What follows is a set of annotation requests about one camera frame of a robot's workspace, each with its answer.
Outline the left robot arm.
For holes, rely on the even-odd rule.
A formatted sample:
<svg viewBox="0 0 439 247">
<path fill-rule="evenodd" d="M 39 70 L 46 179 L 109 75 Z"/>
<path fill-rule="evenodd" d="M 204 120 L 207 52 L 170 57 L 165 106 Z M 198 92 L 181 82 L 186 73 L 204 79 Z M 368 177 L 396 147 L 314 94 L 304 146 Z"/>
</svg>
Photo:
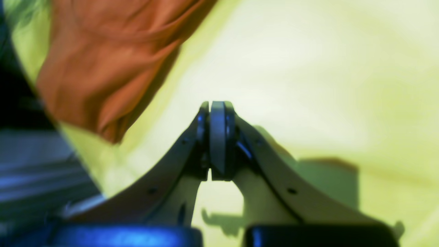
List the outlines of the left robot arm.
<svg viewBox="0 0 439 247">
<path fill-rule="evenodd" d="M 12 34 L 48 7 L 1 1 L 1 246 L 43 247 L 60 220 L 104 200 L 28 85 Z"/>
</svg>

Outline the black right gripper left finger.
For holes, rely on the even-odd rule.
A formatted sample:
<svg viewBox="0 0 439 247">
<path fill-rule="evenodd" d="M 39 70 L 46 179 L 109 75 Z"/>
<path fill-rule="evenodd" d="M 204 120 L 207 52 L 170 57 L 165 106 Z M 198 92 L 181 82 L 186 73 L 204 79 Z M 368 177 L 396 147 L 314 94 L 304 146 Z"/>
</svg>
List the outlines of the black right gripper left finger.
<svg viewBox="0 0 439 247">
<path fill-rule="evenodd" d="M 163 158 L 127 189 L 69 218 L 71 223 L 190 225 L 197 191 L 207 180 L 209 103 Z"/>
</svg>

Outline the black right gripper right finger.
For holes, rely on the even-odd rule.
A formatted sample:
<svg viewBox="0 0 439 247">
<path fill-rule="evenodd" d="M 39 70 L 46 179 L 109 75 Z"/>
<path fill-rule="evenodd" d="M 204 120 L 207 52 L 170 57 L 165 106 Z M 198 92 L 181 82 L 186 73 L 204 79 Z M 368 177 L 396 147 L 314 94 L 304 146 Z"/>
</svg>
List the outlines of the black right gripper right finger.
<svg viewBox="0 0 439 247">
<path fill-rule="evenodd" d="M 378 225 L 325 195 L 294 172 L 253 126 L 241 119 L 231 102 L 213 101 L 210 110 L 210 165 L 213 180 L 231 181 L 242 151 L 276 198 L 302 224 Z"/>
</svg>

